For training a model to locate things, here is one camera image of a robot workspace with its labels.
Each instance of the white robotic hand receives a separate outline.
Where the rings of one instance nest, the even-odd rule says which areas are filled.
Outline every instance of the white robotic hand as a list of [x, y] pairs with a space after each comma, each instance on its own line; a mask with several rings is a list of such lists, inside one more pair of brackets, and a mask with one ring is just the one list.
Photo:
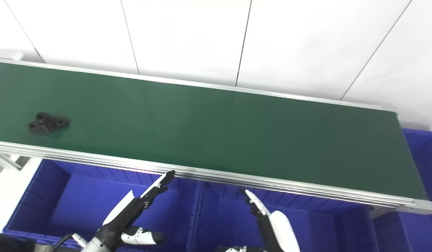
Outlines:
[[[299, 244], [288, 217], [280, 211], [270, 213], [258, 197], [247, 189], [240, 188], [251, 206], [250, 212], [257, 218], [259, 231], [268, 252], [300, 252]], [[224, 252], [258, 251], [257, 247], [229, 247]]]
[[162, 232], [131, 226], [122, 233], [121, 240], [127, 244], [156, 245], [165, 241], [165, 235]]

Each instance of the black mounting bracket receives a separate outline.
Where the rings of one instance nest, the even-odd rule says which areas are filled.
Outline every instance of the black mounting bracket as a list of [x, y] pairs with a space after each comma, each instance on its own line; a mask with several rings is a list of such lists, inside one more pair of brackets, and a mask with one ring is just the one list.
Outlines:
[[53, 117], [48, 113], [40, 112], [35, 116], [35, 121], [28, 124], [28, 129], [33, 133], [49, 133], [63, 129], [68, 125], [67, 118]]

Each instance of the cable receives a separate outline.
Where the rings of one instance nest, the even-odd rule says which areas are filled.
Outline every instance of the cable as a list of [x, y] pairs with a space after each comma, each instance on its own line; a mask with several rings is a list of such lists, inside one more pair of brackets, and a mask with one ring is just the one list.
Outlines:
[[66, 240], [70, 239], [73, 235], [74, 235], [74, 233], [69, 233], [69, 234], [65, 235], [64, 237], [62, 237], [62, 239], [60, 239], [59, 242], [53, 247], [51, 252], [54, 252], [58, 247], [60, 247], [62, 244], [64, 244], [64, 242]]

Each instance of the blue storage crate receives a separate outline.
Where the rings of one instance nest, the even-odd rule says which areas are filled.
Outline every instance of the blue storage crate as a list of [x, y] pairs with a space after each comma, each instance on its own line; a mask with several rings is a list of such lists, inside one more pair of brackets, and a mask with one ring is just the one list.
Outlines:
[[[42, 161], [4, 233], [55, 244], [66, 233], [91, 239], [111, 209], [133, 190], [141, 194], [158, 175]], [[210, 252], [218, 245], [264, 247], [256, 219], [239, 187], [174, 179], [135, 225], [167, 235], [156, 246], [120, 251]], [[377, 252], [368, 206], [252, 189], [293, 225], [302, 252]], [[68, 247], [78, 247], [69, 240]]]
[[[432, 131], [403, 129], [403, 133], [432, 201]], [[390, 212], [373, 224], [381, 252], [432, 252], [432, 214]]]
[[[17, 237], [55, 244], [67, 233], [90, 240], [130, 191], [141, 195], [159, 175], [43, 160], [16, 210], [3, 230]], [[195, 193], [200, 182], [176, 178], [169, 190], [155, 199], [134, 225], [167, 234], [167, 243], [156, 246], [127, 245], [120, 251], [185, 251], [194, 219]], [[78, 247], [75, 241], [65, 243]]]
[[[204, 185], [191, 252], [218, 245], [265, 247], [239, 187]], [[368, 206], [332, 199], [251, 189], [267, 208], [289, 219], [301, 252], [377, 252]]]

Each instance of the black plastic part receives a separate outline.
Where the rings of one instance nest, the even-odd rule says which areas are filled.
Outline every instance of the black plastic part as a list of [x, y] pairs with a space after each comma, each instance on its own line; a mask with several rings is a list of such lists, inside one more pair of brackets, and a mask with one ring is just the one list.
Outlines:
[[155, 241], [156, 244], [162, 244], [165, 242], [166, 237], [163, 232], [158, 231], [151, 231], [152, 232], [152, 239]]
[[130, 236], [134, 236], [137, 233], [138, 229], [140, 229], [139, 226], [132, 225], [129, 228], [127, 228], [124, 232]]
[[68, 125], [67, 118], [53, 117], [49, 113], [40, 112], [35, 115], [35, 121], [28, 123], [27, 127], [33, 133], [49, 133], [63, 129]]
[[275, 236], [269, 216], [264, 215], [258, 218], [257, 222], [263, 241], [266, 244], [266, 250], [268, 252], [284, 252]]

